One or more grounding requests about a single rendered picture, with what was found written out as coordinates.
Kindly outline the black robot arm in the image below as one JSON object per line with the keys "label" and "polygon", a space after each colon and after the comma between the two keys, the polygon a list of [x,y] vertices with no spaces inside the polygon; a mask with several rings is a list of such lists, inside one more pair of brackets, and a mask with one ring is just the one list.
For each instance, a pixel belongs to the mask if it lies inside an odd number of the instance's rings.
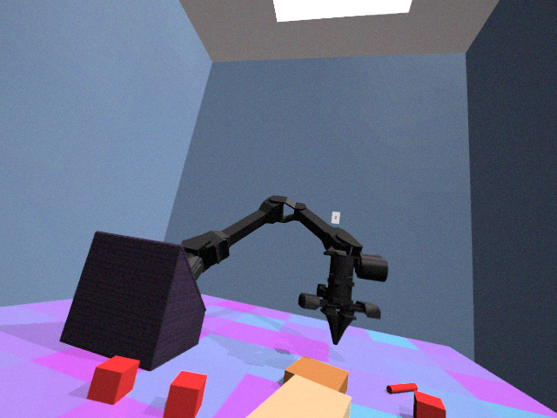
{"label": "black robot arm", "polygon": [[[294,213],[284,216],[284,204],[294,209]],[[269,197],[256,212],[223,231],[209,231],[181,242],[195,281],[209,267],[228,258],[230,246],[262,225],[293,220],[301,222],[322,241],[326,249],[324,255],[331,256],[330,274],[353,277],[355,267],[355,273],[360,279],[386,282],[386,259],[378,255],[363,254],[363,246],[350,233],[339,227],[329,226],[305,204],[277,195]]]}

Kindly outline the red cube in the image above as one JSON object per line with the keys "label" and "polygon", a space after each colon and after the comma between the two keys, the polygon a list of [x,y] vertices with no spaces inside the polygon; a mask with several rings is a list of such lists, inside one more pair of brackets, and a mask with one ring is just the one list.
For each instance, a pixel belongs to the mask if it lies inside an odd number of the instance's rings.
{"label": "red cube", "polygon": [[208,375],[182,371],[170,385],[163,418],[195,418],[200,410]]}
{"label": "red cube", "polygon": [[114,356],[95,369],[86,400],[115,405],[133,390],[139,361]]}
{"label": "red cube", "polygon": [[414,390],[413,418],[446,418],[441,398]]}

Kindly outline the orange square block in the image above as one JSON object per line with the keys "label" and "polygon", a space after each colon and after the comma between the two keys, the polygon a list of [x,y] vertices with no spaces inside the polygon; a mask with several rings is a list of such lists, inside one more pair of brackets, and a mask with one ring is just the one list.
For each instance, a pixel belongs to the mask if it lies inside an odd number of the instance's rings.
{"label": "orange square block", "polygon": [[285,370],[283,386],[296,374],[309,381],[345,394],[348,384],[348,373],[338,367],[302,356]]}

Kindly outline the tan board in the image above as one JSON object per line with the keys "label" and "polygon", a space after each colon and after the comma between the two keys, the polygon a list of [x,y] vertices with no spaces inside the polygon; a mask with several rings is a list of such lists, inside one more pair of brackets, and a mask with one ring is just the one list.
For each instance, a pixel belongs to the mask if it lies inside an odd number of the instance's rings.
{"label": "tan board", "polygon": [[246,418],[350,418],[351,397],[294,375]]}

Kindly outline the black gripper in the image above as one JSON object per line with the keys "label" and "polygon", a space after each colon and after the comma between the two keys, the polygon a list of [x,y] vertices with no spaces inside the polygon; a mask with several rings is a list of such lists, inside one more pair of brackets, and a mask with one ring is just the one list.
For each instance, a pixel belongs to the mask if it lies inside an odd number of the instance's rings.
{"label": "black gripper", "polygon": [[362,301],[353,304],[352,287],[354,287],[355,282],[352,282],[352,280],[351,277],[329,274],[326,300],[309,293],[299,295],[298,304],[302,308],[317,310],[322,307],[320,312],[327,318],[334,345],[339,344],[350,323],[357,320],[354,316],[355,313],[362,313],[370,318],[380,319],[380,308],[378,306]]}

